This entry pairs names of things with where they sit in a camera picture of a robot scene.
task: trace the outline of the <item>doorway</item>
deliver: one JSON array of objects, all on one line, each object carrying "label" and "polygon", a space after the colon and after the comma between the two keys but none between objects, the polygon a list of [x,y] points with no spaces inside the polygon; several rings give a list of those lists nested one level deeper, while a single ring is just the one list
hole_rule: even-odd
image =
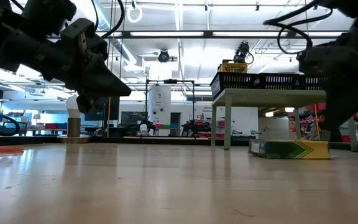
[{"label": "doorway", "polygon": [[177,129],[171,129],[170,136],[179,137],[180,136],[180,115],[181,113],[171,113],[171,125],[177,125]]}]

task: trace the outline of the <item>orange object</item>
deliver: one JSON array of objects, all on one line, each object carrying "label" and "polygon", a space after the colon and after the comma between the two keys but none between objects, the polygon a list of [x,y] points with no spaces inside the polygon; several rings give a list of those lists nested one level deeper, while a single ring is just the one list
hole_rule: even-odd
[{"label": "orange object", "polygon": [[24,150],[24,146],[0,146],[0,154],[13,154],[21,153]]}]

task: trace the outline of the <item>yellow box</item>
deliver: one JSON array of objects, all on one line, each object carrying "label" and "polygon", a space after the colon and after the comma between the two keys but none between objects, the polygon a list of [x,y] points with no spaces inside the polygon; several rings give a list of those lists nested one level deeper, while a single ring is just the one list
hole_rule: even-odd
[{"label": "yellow box", "polygon": [[248,64],[243,60],[223,60],[218,72],[247,73]]}]

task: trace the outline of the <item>black crate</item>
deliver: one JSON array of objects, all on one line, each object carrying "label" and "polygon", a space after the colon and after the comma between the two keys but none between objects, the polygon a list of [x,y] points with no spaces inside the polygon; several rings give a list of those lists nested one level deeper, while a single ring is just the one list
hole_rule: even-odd
[{"label": "black crate", "polygon": [[260,73],[254,80],[253,88],[265,90],[299,90],[298,74],[291,73]]},{"label": "black crate", "polygon": [[252,88],[255,74],[218,72],[211,84],[212,96],[215,99],[225,88]]},{"label": "black crate", "polygon": [[321,75],[299,75],[301,90],[323,90],[323,82],[327,80]]}]

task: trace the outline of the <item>security camera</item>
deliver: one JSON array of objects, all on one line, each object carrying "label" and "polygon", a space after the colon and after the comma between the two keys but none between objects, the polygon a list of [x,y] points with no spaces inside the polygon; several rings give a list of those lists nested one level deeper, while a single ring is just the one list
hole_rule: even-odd
[{"label": "security camera", "polygon": [[169,58],[170,58],[170,56],[168,54],[168,51],[167,50],[161,50],[161,53],[158,56],[158,61],[162,62],[162,63],[165,63],[165,62],[169,61]]}]

